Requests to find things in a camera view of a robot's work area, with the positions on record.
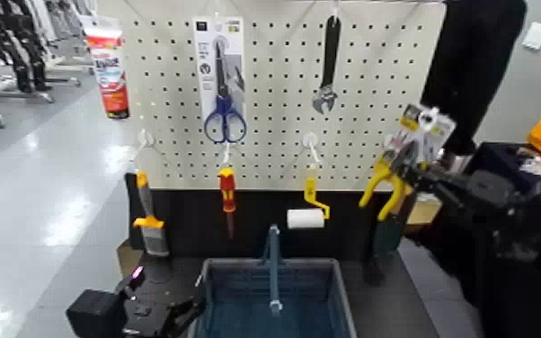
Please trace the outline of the black-clad person's hand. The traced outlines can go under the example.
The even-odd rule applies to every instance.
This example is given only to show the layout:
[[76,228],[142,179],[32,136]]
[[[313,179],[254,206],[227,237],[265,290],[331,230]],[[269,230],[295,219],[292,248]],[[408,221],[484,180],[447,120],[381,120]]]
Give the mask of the black-clad person's hand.
[[472,159],[472,155],[456,155],[445,152],[439,160],[439,164],[447,173],[461,173]]

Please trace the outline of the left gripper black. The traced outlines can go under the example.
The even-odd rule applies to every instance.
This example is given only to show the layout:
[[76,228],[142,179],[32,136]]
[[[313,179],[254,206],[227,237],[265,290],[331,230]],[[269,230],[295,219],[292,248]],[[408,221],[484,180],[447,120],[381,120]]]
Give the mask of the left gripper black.
[[183,302],[160,303],[140,298],[136,291],[144,283],[144,267],[139,265],[118,285],[126,298],[127,337],[181,337],[205,312],[205,281],[200,275],[195,293]]

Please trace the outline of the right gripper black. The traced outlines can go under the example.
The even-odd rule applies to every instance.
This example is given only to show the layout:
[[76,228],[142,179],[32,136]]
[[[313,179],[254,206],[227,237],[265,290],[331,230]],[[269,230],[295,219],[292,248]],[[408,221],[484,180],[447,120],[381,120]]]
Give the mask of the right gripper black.
[[495,173],[478,170],[468,176],[448,173],[436,165],[411,167],[409,184],[433,184],[434,194],[450,207],[457,209],[466,207],[483,212],[504,211],[515,191],[513,183]]

